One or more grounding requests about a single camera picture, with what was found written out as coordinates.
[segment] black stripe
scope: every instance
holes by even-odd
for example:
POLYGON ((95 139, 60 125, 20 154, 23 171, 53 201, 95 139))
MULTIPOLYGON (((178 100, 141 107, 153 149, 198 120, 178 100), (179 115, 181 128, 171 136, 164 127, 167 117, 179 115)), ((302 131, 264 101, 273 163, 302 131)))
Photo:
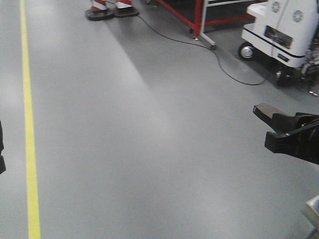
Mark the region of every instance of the black stripe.
POLYGON ((303 58, 305 56, 296 56, 296 55, 293 55, 287 51, 285 51, 284 49, 280 48, 279 46, 276 46, 274 43, 270 42, 270 41, 267 41, 266 39, 263 39, 261 36, 253 33, 252 31, 244 28, 244 30, 248 31, 249 33, 253 34, 254 36, 257 36, 258 38, 262 39, 263 41, 266 41, 268 44, 272 45, 273 47, 276 47, 277 49, 281 50, 282 52, 285 52, 287 55, 291 56, 291 57, 294 57, 294 58, 303 58))

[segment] black rubber base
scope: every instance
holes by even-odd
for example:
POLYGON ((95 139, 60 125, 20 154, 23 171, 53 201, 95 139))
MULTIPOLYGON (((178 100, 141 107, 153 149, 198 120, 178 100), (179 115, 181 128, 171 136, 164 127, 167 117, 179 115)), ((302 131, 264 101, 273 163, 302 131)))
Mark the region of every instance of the black rubber base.
POLYGON ((115 17, 128 17, 128 16, 137 16, 140 12, 133 6, 125 8, 115 8, 114 16, 115 17))
POLYGON ((6 170, 6 168, 5 168, 5 164, 4 164, 4 159, 3 159, 3 156, 0 155, 0 174, 5 172, 5 170, 6 170))
POLYGON ((90 21, 102 21, 113 18, 114 13, 110 9, 103 11, 92 11, 91 9, 89 9, 85 11, 85 16, 90 21))

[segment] robotic arm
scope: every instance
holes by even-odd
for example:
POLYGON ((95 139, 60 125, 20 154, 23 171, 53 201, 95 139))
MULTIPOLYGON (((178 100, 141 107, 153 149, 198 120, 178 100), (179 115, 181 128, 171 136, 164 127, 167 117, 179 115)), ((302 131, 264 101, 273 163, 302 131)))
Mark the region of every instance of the robotic arm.
POLYGON ((254 106, 253 112, 275 131, 267 132, 266 148, 319 164, 319 115, 289 116, 265 103, 254 106))

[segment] cone base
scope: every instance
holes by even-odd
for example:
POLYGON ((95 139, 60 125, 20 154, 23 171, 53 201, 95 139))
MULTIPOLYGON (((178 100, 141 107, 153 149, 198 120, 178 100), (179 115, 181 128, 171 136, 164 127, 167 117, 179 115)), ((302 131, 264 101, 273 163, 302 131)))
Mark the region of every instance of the cone base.
POLYGON ((90 21, 101 21, 113 18, 114 13, 110 9, 103 11, 92 11, 92 9, 89 9, 85 11, 85 16, 90 21))
POLYGON ((140 12, 133 6, 125 8, 115 8, 114 16, 115 17, 128 17, 128 16, 137 16, 140 12))

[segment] red metal frame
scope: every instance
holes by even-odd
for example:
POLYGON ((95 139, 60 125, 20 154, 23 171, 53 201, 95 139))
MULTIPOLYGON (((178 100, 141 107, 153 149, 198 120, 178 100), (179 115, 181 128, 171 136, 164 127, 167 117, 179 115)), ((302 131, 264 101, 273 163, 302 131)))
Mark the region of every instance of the red metal frame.
MULTIPOLYGON (((176 9, 171 7, 169 4, 164 2, 164 0, 156 0, 159 4, 161 4, 163 7, 165 7, 167 10, 169 10, 171 13, 173 13, 179 20, 184 22, 187 26, 189 26, 191 29, 194 30, 194 36, 199 36, 200 34, 200 28, 201 28, 201 15, 202 15, 202 0, 195 0, 195 22, 191 22, 186 17, 184 17, 182 14, 180 14, 176 9)), ((227 18, 223 20, 215 20, 215 21, 208 21, 205 23, 205 26, 214 26, 219 24, 225 24, 240 20, 246 20, 246 19, 252 19, 253 16, 251 15, 245 15, 240 17, 233 17, 233 18, 227 18)))

